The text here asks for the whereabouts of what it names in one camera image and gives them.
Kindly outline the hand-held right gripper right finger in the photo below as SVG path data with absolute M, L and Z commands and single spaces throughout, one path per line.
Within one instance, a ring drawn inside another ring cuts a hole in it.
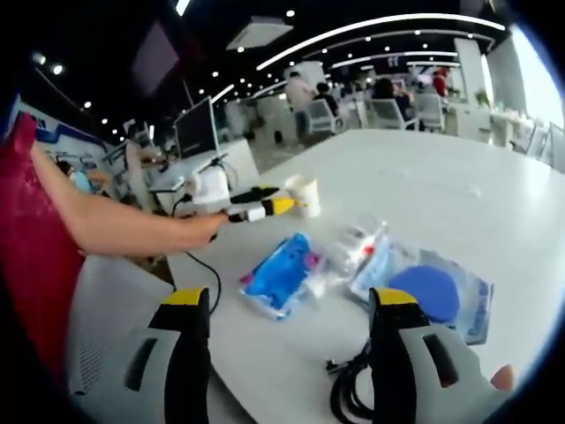
M 452 330 L 432 325 L 405 291 L 369 291 L 375 423 L 483 423 L 512 396 L 481 372 Z

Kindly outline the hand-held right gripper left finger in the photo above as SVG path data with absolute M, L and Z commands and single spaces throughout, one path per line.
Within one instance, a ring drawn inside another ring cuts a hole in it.
M 110 347 L 84 411 L 95 423 L 206 423 L 209 333 L 209 290 L 174 291 Z

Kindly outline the person's right hand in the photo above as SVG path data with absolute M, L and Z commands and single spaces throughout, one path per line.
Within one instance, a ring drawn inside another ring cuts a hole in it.
M 512 391 L 515 386 L 515 374 L 509 364 L 501 367 L 491 378 L 490 383 L 497 390 Z

